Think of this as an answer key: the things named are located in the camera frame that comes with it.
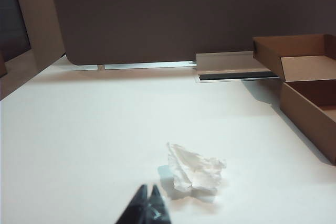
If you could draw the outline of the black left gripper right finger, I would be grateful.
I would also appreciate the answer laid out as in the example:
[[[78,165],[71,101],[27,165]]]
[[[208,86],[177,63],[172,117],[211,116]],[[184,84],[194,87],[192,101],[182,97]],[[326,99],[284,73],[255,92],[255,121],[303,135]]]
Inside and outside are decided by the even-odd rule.
[[[160,194],[157,185],[153,185],[152,192],[148,197],[148,186],[145,188],[145,209],[143,223],[158,223],[158,224],[171,224],[170,215],[168,209],[164,203],[164,200]]]

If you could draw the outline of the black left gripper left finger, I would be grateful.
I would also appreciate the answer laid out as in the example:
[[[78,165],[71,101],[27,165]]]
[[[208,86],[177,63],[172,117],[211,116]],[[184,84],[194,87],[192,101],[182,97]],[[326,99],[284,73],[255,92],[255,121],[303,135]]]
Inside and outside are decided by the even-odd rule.
[[[124,212],[116,221],[117,224],[145,223],[146,208],[148,206],[148,186],[143,184],[136,191]]]

